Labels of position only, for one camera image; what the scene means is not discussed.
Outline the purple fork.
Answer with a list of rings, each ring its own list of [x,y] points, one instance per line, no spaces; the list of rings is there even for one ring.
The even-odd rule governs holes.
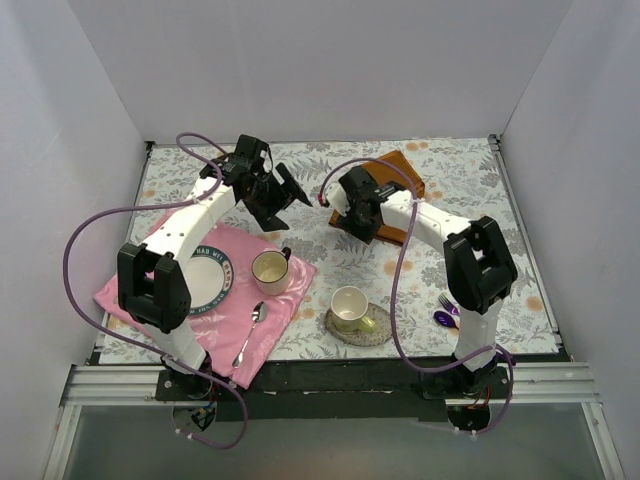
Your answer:
[[[456,305],[447,297],[446,294],[442,293],[438,296],[438,301],[440,305],[451,315],[459,316],[459,310]]]

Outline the purple spoon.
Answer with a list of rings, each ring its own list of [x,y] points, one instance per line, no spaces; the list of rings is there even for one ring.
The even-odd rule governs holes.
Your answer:
[[[448,329],[458,330],[459,326],[452,315],[446,311],[435,311],[433,314],[434,320],[441,326]]]

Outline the aluminium frame rail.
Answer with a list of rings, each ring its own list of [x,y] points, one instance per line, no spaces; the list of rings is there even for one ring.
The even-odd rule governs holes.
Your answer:
[[[520,362],[496,378],[491,432],[452,421],[464,400],[429,398],[396,360],[275,361],[244,395],[243,441],[182,436],[195,403],[159,365],[75,366],[48,479],[621,479],[603,405],[580,362]]]

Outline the white plate green rim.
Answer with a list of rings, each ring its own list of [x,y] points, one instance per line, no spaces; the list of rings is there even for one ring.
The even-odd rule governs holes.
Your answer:
[[[190,316],[200,316],[218,306],[231,292],[234,268],[221,250],[198,246],[183,270],[191,295]]]

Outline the silver spoon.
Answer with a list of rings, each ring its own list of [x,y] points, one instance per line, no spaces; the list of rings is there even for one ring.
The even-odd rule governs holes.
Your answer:
[[[240,351],[238,352],[237,356],[235,357],[235,359],[232,362],[232,367],[234,369],[238,368],[241,365],[241,363],[243,362],[244,354],[245,354],[246,348],[248,346],[248,343],[249,343],[249,341],[251,339],[251,336],[252,336],[256,326],[259,323],[261,323],[261,322],[263,322],[265,320],[267,312],[268,312],[268,305],[264,301],[261,301],[261,302],[259,302],[258,304],[255,305],[253,311],[251,312],[251,321],[252,321],[252,323],[251,323],[251,327],[250,327],[249,333],[247,334],[247,337],[244,340],[244,343],[243,343]]]

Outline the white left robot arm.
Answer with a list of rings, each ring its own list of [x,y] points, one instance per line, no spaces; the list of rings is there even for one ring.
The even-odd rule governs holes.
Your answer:
[[[269,145],[245,134],[233,151],[205,158],[186,204],[174,208],[160,228],[142,243],[124,244],[117,255],[118,305],[144,325],[160,347],[170,380],[193,400],[213,386],[208,353],[197,342],[187,317],[192,300],[185,278],[187,263],[204,237],[238,203],[265,232],[287,229],[278,213],[309,198]]]

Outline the floral patterned tablecloth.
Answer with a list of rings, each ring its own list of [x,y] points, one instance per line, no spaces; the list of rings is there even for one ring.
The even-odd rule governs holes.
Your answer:
[[[532,264],[511,196],[491,143],[484,138],[408,141],[280,143],[276,161],[287,165],[309,197],[325,178],[338,178],[344,162],[400,151],[425,184],[425,199],[448,213],[496,220],[515,262],[518,277],[504,302],[497,340],[517,355],[556,354],[557,327],[550,317],[537,270]],[[313,264],[317,273],[290,325],[272,351],[275,360],[448,356],[457,333],[433,318],[445,293],[445,262],[434,249],[412,240],[407,251],[373,241],[365,244],[329,225],[329,213],[317,203],[295,203],[282,215],[285,231],[267,241],[288,247]],[[323,317],[333,292],[346,285],[362,289],[372,303],[397,308],[397,341],[356,348],[328,334]]]

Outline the orange-brown cloth napkin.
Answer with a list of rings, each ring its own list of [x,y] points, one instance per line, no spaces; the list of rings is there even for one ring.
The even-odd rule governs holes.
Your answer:
[[[378,159],[352,166],[335,183],[324,189],[322,199],[324,206],[333,208],[329,225],[340,229],[336,225],[336,208],[344,208],[358,200],[385,200],[398,191],[408,191],[409,197],[412,197],[413,190],[416,191],[417,197],[422,199],[425,184],[404,155],[395,150]],[[401,245],[405,237],[406,233],[403,230],[383,222],[374,239]]]

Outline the pale green teacup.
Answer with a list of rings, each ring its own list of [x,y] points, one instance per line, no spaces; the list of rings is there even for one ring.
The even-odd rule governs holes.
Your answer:
[[[330,306],[334,326],[344,333],[373,333],[376,324],[367,315],[368,307],[368,298],[361,289],[354,286],[338,288],[332,295]]]

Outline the woven round saucer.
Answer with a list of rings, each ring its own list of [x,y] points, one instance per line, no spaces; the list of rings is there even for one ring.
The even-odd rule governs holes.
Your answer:
[[[338,340],[356,347],[376,347],[392,337],[390,313],[377,304],[370,304],[362,319],[346,321],[331,309],[324,317],[326,330]]]

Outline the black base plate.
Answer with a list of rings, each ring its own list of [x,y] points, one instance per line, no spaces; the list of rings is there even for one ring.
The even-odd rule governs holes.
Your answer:
[[[237,391],[254,420],[413,418],[446,422],[448,400],[478,393],[504,400],[507,370],[498,366],[469,394],[461,386],[409,368],[399,359],[268,361],[247,389]]]

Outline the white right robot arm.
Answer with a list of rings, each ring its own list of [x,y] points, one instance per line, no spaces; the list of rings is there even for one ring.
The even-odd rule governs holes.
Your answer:
[[[404,232],[440,253],[447,285],[459,305],[459,334],[449,364],[420,367],[401,358],[419,374],[427,398],[475,397],[487,390],[506,350],[496,342],[499,314],[517,269],[498,223],[484,216],[469,220],[431,206],[419,198],[411,180],[378,183],[356,161],[346,162],[338,181],[325,179],[319,203],[335,210],[346,233],[370,242],[381,227]]]

